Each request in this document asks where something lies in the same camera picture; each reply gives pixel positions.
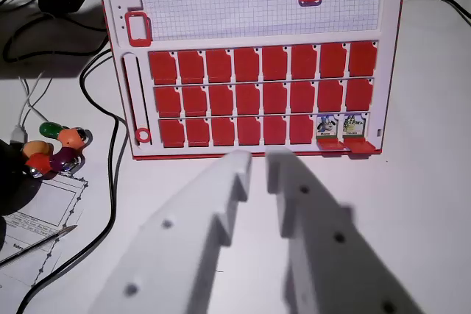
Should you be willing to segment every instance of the grid paper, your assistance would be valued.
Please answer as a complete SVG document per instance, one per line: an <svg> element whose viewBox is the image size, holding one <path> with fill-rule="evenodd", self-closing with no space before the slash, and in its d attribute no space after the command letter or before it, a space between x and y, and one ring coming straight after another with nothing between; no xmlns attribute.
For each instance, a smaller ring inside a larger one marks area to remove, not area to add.
<svg viewBox="0 0 471 314"><path fill-rule="evenodd" d="M153 40L236 38L378 28L380 0L142 0Z"/></svg>

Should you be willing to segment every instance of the paper sheet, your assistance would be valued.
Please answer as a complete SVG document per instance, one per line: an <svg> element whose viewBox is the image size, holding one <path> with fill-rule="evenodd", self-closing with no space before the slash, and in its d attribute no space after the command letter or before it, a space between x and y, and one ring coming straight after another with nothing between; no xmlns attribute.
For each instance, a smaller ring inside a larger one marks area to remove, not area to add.
<svg viewBox="0 0 471 314"><path fill-rule="evenodd" d="M87 182L57 175L44 180L35 197L18 212L4 216L7 231L0 260L31 245L63 226L77 224L82 214L82 192ZM14 314L26 292L50 274L66 240L50 243L25 257L0 268L2 314Z"/></svg>
<svg viewBox="0 0 471 314"><path fill-rule="evenodd" d="M153 40L259 37L378 28L380 0L142 0Z"/></svg>

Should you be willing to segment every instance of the green bead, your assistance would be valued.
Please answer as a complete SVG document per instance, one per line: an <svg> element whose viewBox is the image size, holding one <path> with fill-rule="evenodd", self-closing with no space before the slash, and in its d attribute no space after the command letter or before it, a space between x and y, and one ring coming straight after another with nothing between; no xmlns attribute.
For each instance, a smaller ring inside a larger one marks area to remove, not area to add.
<svg viewBox="0 0 471 314"><path fill-rule="evenodd" d="M39 126L39 133L46 138L57 139L57 136L63 129L62 125L47 121Z"/></svg>

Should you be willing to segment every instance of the pen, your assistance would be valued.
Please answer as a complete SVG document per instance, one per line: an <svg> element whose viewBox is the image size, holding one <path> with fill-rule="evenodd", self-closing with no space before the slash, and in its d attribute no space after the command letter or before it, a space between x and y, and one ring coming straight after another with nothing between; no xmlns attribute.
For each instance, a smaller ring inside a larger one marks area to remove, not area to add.
<svg viewBox="0 0 471 314"><path fill-rule="evenodd" d="M26 248L18 251L17 253L15 253L13 255L10 255L9 257L4 258L3 260L0 261L0 268L3 268L4 266L12 263L15 260L18 260L20 257L23 257L24 255L30 253L31 251L33 251L35 249L40 248L41 246L43 246L43 245L45 245L49 242L58 240L59 238L63 237L67 233L69 233L71 230L75 229L75 227L77 227L77 225L67 226L65 228L62 228L59 231L57 231L57 232L55 232L51 235L48 235L44 239L41 239L38 242L36 242L36 243L34 243L30 246L27 246Z"/></svg>

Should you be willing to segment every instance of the orange bead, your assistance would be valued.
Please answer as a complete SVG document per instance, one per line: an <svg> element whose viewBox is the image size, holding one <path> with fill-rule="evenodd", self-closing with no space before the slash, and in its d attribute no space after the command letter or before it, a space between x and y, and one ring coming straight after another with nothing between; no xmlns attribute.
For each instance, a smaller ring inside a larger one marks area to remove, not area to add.
<svg viewBox="0 0 471 314"><path fill-rule="evenodd" d="M30 141L23 146L23 154L30 158L33 154L51 154L51 147L44 141Z"/></svg>
<svg viewBox="0 0 471 314"><path fill-rule="evenodd" d="M52 170L47 154L32 154L26 165L36 168L42 175L48 174Z"/></svg>
<svg viewBox="0 0 471 314"><path fill-rule="evenodd" d="M57 139L64 147L71 147L78 150L85 146L85 143L77 132L77 129L64 129L59 133Z"/></svg>

